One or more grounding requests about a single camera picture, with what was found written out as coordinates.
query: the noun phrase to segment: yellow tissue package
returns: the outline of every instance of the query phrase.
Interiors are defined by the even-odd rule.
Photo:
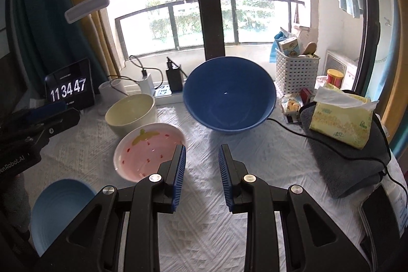
[[[357,149],[364,148],[378,101],[324,87],[317,90],[314,101],[317,104],[310,129]]]

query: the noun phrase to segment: power strip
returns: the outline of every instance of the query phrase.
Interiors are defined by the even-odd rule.
[[[183,92],[172,93],[170,85],[162,85],[155,91],[154,97],[156,99],[156,105],[183,103]]]

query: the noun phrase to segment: pale yellow bowl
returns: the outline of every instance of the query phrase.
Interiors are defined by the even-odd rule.
[[[105,121],[119,137],[135,128],[156,122],[156,101],[148,94],[136,94],[116,102],[106,112]]]

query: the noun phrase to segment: white tablecloth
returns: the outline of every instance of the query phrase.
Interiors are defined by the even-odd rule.
[[[187,138],[187,163],[180,205],[174,214],[159,216],[159,251],[162,271],[242,271],[246,246],[246,214],[232,215],[225,204],[218,148],[226,143],[235,160],[272,186],[299,184],[323,207],[360,249],[364,236],[358,206],[373,188],[344,199],[333,199],[319,174],[307,140],[266,121],[250,131],[225,135],[196,122],[182,103],[158,108],[160,122],[181,128]],[[272,117],[283,124],[277,108]],[[288,125],[302,132],[297,125]],[[26,188],[33,206],[40,192],[61,178],[76,178],[96,190],[132,183],[118,176],[113,153],[119,140],[97,107],[81,116],[80,123],[53,137],[41,151],[42,161],[25,171]],[[405,183],[397,161],[388,165],[395,180]],[[384,185],[389,184],[384,178]],[[279,231],[281,270],[286,270],[282,232]]]

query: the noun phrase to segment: white mug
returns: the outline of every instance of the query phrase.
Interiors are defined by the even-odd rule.
[[[121,79],[114,79],[111,82],[106,81],[102,83],[99,86],[99,92],[102,99],[102,105],[99,108],[101,115],[106,114],[113,104],[128,96]]]

